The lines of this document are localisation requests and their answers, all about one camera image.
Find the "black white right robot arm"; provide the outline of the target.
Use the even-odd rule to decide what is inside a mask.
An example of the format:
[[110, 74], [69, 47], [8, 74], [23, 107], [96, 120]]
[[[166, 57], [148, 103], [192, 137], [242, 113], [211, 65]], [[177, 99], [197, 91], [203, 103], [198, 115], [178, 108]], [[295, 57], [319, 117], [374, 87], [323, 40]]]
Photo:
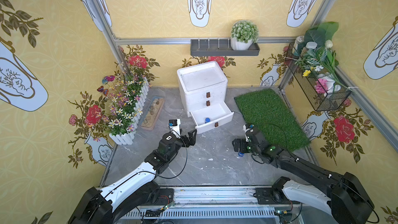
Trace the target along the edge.
[[359, 179], [351, 173], [341, 175], [314, 165], [294, 153], [270, 144], [262, 132], [253, 127], [245, 130], [245, 138], [232, 141], [234, 151], [260, 158], [288, 171], [307, 184], [281, 177], [272, 186], [274, 201], [285, 199], [301, 202], [331, 215], [339, 224], [364, 224], [374, 211], [374, 204]]

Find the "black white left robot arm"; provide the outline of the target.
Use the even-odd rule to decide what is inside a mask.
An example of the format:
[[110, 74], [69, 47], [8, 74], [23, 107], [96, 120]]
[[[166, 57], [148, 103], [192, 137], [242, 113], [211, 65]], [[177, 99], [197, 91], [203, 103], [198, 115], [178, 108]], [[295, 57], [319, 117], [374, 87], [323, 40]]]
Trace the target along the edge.
[[69, 224], [114, 224], [136, 207], [156, 197], [159, 185], [154, 181], [184, 147], [195, 145], [197, 130], [179, 136], [175, 131], [163, 135], [158, 148], [135, 170], [117, 182], [88, 189], [72, 213]]

